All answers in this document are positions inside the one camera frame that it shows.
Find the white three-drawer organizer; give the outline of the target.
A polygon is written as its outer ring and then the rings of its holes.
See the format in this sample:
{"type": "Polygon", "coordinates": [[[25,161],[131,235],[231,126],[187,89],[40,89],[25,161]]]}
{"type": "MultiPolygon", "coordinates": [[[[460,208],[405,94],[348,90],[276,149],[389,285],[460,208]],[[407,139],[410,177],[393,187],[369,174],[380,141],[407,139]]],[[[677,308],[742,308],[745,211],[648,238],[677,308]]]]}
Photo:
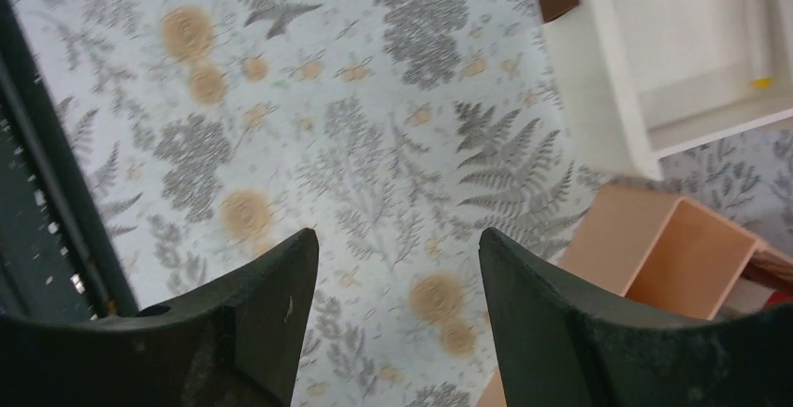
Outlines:
{"type": "Polygon", "coordinates": [[[743,0],[537,0],[579,161],[659,180],[663,158],[792,124],[792,0],[769,0],[773,83],[754,88],[743,0]]]}

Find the red folder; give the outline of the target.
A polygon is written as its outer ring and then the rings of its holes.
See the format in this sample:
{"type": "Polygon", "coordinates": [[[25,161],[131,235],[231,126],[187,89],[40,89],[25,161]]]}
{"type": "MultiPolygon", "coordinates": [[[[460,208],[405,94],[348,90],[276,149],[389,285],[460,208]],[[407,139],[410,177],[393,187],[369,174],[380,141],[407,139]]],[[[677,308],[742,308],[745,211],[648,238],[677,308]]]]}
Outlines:
{"type": "Polygon", "coordinates": [[[780,304],[787,304],[793,301],[793,297],[785,291],[777,290],[771,293],[768,299],[763,303],[763,309],[769,309],[771,307],[780,305],[780,304]]]}

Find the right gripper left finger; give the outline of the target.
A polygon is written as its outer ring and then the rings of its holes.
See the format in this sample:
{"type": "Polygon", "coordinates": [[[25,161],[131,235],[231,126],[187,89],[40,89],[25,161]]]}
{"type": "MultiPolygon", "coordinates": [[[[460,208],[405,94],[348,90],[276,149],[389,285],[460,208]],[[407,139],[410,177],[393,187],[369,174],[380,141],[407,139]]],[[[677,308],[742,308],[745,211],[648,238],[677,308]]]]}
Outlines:
{"type": "Polygon", "coordinates": [[[5,406],[286,406],[316,285],[302,229],[263,255],[132,317],[1,319],[5,406]]]}

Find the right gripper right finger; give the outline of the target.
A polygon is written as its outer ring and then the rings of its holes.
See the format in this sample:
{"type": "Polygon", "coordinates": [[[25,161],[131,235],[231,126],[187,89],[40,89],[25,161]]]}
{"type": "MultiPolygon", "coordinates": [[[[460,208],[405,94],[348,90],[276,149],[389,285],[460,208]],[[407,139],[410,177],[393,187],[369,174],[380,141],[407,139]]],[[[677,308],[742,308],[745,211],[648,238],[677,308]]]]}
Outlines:
{"type": "Polygon", "coordinates": [[[792,308],[726,321],[622,298],[494,228],[479,241],[510,406],[788,406],[792,308]]]}

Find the yellow capped white marker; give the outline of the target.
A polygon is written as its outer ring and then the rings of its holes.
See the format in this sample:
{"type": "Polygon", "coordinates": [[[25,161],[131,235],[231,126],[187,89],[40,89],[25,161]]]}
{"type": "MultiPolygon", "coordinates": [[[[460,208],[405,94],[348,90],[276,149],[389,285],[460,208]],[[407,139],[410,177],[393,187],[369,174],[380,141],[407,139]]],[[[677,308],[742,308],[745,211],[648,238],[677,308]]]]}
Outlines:
{"type": "Polygon", "coordinates": [[[773,83],[769,0],[743,0],[750,83],[768,88],[773,83]]]}

